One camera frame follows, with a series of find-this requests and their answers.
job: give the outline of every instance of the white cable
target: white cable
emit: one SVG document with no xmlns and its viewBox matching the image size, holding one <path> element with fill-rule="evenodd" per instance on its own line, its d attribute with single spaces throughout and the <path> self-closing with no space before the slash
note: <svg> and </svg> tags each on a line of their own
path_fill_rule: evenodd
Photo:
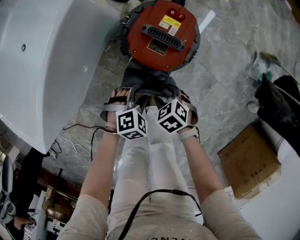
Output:
<svg viewBox="0 0 300 240">
<path fill-rule="evenodd" d="M 72 150 L 73 150 L 74 153 L 77 153 L 77 154 L 78 154 L 78 152 L 77 152 L 77 150 L 76 150 L 76 148 L 75 148 L 75 146 L 77 145 L 77 146 L 81 147 L 83 150 L 85 150 L 85 151 L 90 155 L 90 152 L 87 151 L 82 145 L 80 145 L 79 143 L 73 143 L 71 140 L 65 138 L 65 137 L 62 135 L 62 131 L 60 132 L 60 134 L 58 135 L 58 137 L 62 137 L 63 139 L 67 140 L 68 142 L 72 143 Z"/>
</svg>

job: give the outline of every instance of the white appliance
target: white appliance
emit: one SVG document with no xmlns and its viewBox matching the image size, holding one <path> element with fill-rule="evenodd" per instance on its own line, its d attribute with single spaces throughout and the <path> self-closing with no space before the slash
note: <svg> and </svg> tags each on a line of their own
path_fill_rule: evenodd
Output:
<svg viewBox="0 0 300 240">
<path fill-rule="evenodd" d="M 0 119 L 38 151 L 83 103 L 119 16 L 105 0 L 0 0 Z"/>
</svg>

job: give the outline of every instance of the sticker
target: sticker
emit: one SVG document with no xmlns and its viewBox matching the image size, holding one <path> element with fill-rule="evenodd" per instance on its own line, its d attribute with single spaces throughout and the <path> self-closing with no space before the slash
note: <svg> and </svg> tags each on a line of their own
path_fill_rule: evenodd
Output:
<svg viewBox="0 0 300 240">
<path fill-rule="evenodd" d="M 165 55 L 165 52 L 168 50 L 168 45 L 156 40 L 156 39 L 152 39 L 151 42 L 148 45 L 148 48 L 161 54 L 161 55 Z"/>
<path fill-rule="evenodd" d="M 159 23 L 159 26 L 161 26 L 161 27 L 163 27 L 163 28 L 165 28 L 165 29 L 168 29 L 170 25 L 167 24 L 167 23 L 165 23 L 165 22 L 163 22 L 163 21 L 161 21 L 161 22 Z"/>
<path fill-rule="evenodd" d="M 176 34 L 177 30 L 178 30 L 178 28 L 171 27 L 171 29 L 169 30 L 168 33 L 169 33 L 170 35 L 174 36 L 174 35 Z"/>
<path fill-rule="evenodd" d="M 173 18 L 171 18 L 167 15 L 164 16 L 162 21 L 169 24 L 169 25 L 171 25 L 171 26 L 173 26 L 173 27 L 176 27 L 176 28 L 179 28 L 181 26 L 180 22 L 176 21 L 175 19 L 173 19 Z"/>
</svg>

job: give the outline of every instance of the forearm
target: forearm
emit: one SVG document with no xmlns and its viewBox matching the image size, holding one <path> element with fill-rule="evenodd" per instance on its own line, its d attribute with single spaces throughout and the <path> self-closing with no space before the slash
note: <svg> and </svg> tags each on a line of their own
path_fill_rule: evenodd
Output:
<svg viewBox="0 0 300 240">
<path fill-rule="evenodd" d="M 84 179 L 80 195 L 97 198 L 106 207 L 113 180 L 115 153 L 120 136 L 103 133 L 101 143 Z"/>
<path fill-rule="evenodd" d="M 183 145 L 199 201 L 203 203 L 209 195 L 223 189 L 222 182 L 195 137 L 184 139 Z"/>
</svg>

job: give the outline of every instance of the beige shirt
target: beige shirt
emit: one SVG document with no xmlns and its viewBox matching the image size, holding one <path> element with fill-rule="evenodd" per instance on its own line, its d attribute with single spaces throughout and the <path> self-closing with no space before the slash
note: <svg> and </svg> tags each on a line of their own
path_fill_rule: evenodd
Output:
<svg viewBox="0 0 300 240">
<path fill-rule="evenodd" d="M 260 240 L 252 226 L 233 207 L 223 190 L 210 195 L 202 204 L 204 225 L 173 215 L 138 217 L 126 240 Z M 59 240 L 104 240 L 107 209 L 88 195 L 79 197 L 74 213 Z M 124 226 L 113 230 L 108 240 L 118 240 Z"/>
</svg>

